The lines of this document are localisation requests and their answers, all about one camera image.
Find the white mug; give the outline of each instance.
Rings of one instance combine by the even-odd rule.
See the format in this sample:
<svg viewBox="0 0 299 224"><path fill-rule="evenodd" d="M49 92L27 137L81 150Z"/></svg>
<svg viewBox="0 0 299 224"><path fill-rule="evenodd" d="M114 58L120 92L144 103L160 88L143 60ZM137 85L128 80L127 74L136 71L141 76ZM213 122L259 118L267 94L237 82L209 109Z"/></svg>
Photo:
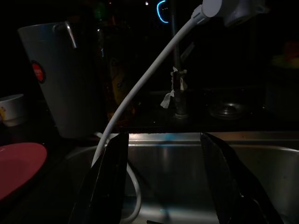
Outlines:
<svg viewBox="0 0 299 224"><path fill-rule="evenodd" d="M16 126L27 121L24 94L0 98L0 116L6 126Z"/></svg>

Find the red plate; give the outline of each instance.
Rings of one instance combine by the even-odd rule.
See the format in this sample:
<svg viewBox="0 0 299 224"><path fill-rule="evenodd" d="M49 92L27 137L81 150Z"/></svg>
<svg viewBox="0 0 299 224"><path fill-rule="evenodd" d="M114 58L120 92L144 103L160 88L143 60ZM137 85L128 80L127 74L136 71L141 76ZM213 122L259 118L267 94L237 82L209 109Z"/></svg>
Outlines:
<svg viewBox="0 0 299 224"><path fill-rule="evenodd" d="M37 143L0 147L0 200L26 183L44 164L47 150Z"/></svg>

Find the red label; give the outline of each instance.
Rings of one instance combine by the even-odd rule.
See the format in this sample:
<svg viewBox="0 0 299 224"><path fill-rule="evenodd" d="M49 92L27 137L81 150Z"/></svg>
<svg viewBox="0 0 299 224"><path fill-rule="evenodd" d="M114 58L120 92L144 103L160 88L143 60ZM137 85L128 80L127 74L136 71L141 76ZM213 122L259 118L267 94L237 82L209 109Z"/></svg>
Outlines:
<svg viewBox="0 0 299 224"><path fill-rule="evenodd" d="M43 68L41 67L41 65L37 62L32 62L32 68L36 75L37 80L40 83L44 83L46 76L45 76L45 72L43 71Z"/></svg>

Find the blue neon light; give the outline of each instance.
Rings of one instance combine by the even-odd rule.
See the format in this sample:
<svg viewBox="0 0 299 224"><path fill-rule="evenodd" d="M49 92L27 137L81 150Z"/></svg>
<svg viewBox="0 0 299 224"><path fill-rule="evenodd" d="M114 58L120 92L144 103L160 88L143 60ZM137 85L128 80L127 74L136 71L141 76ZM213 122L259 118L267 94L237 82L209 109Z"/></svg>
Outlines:
<svg viewBox="0 0 299 224"><path fill-rule="evenodd" d="M166 0L162 0L162 1L160 1L160 2L157 4L157 14L158 14L158 16L159 16L159 19L160 19L163 23L168 23L168 21L163 20L162 17L161 17L161 15L160 15L160 5L161 5L162 3L164 3L164 2L166 2Z"/></svg>

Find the metal handle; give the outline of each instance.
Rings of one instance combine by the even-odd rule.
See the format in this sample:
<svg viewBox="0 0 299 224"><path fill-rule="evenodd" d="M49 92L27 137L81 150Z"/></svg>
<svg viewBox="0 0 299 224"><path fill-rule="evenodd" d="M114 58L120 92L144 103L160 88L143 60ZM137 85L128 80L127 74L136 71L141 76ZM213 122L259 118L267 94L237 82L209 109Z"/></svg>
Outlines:
<svg viewBox="0 0 299 224"><path fill-rule="evenodd" d="M71 38L71 44L73 45L73 48L77 48L77 44L76 44L76 41L75 41L75 38L74 38L74 35L73 35L73 32L71 30L71 26L70 26L70 23L68 21L65 21L64 22L65 24L65 27L67 29L67 32Z"/></svg>

